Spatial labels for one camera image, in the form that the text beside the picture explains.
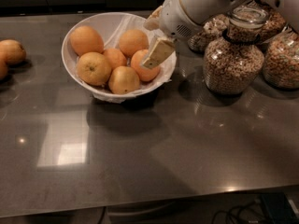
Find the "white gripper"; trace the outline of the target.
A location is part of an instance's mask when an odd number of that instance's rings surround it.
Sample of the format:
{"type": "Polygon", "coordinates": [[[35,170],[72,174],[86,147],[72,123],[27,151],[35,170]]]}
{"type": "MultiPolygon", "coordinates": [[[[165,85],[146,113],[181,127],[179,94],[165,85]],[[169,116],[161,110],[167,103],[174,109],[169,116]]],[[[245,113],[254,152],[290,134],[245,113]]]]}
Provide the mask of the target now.
{"type": "Polygon", "coordinates": [[[140,63],[148,69],[157,67],[174,52],[173,39],[188,40],[201,29],[188,16],[182,0],[164,0],[163,4],[146,18],[143,26],[149,31],[160,29],[166,35],[155,36],[151,40],[149,51],[140,63]]]}

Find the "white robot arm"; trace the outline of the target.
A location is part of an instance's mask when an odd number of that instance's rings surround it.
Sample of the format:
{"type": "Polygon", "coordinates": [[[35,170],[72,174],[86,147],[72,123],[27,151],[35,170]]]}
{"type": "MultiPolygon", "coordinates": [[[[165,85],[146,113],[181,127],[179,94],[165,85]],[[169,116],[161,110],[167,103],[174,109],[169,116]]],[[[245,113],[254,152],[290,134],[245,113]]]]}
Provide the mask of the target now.
{"type": "MultiPolygon", "coordinates": [[[[162,35],[153,39],[149,53],[141,64],[154,68],[165,61],[178,40],[187,40],[201,31],[212,17],[228,12],[251,0],[164,0],[144,26],[159,29],[162,35]]],[[[262,0],[284,18],[296,31],[299,30],[299,0],[262,0]]]]}

